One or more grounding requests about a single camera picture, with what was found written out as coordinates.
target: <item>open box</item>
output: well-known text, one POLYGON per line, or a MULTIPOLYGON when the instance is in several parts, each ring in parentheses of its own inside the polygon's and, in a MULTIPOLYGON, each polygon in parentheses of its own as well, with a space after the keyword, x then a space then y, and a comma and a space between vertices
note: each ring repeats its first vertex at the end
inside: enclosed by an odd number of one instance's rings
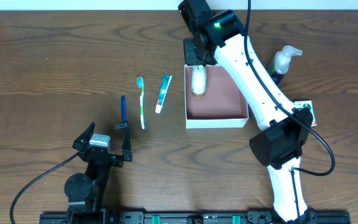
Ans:
POLYGON ((206 91, 191 92, 192 66, 185 65, 185 113, 187 128, 242 128, 248 121, 248 103, 231 76, 220 65, 206 67, 206 91))

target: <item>green toothbrush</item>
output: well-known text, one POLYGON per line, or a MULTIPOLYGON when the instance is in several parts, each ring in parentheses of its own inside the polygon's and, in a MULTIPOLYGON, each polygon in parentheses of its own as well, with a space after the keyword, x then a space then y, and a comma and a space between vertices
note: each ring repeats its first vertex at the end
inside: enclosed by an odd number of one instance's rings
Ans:
POLYGON ((143 77, 137 77, 136 82, 137 82, 137 87, 142 88, 142 94, 140 95, 140 122, 142 123, 142 129, 145 129, 144 112, 143 112, 143 97, 144 97, 144 79, 143 79, 143 77))

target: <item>wood grain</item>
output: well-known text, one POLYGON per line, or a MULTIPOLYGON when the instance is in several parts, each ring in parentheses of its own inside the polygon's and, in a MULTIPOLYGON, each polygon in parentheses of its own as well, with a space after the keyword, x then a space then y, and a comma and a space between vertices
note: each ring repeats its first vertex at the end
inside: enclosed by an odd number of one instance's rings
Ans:
MULTIPOLYGON (((237 12, 245 21, 244 11, 237 12)), ((254 120, 243 129, 186 130, 183 38, 175 11, 0 12, 0 223, 26 183, 75 153, 73 140, 90 124, 122 133, 119 98, 127 98, 134 161, 114 169, 105 203, 167 210, 271 208, 268 172, 249 148, 254 120), (163 74, 174 76, 162 114, 155 114, 163 74), (141 130, 136 76, 145 78, 141 130)), ((293 59, 280 88, 312 99, 315 128, 336 155, 329 177, 301 175, 307 204, 346 209, 358 223, 358 11, 254 11, 250 37, 264 65, 290 44, 293 59)), ((329 157, 309 138, 302 167, 324 171, 329 157)), ((67 209, 66 179, 84 172, 75 159, 44 177, 19 200, 17 223, 38 223, 44 210, 67 209)))

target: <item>white wall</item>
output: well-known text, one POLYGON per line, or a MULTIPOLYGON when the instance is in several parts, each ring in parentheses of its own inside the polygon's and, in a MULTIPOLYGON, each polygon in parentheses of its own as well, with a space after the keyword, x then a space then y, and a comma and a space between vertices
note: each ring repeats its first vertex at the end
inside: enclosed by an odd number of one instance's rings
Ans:
MULTIPOLYGON (((0 0, 0 10, 176 10, 182 0, 0 0)), ((246 9, 247 0, 207 0, 212 9, 246 9)), ((358 9, 358 0, 253 0, 252 9, 358 9)))

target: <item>bottle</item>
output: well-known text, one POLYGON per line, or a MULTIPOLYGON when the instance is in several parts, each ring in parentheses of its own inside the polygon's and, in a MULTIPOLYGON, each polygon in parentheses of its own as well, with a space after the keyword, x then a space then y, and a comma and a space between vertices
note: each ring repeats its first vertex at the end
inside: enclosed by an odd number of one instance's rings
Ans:
POLYGON ((277 52, 272 63, 268 66, 267 72, 276 85, 280 83, 290 68, 292 56, 302 55, 302 51, 292 46, 285 46, 282 51, 277 52))
POLYGON ((204 65, 193 66, 191 74, 191 91, 197 98, 202 98, 206 90, 206 67, 204 65))

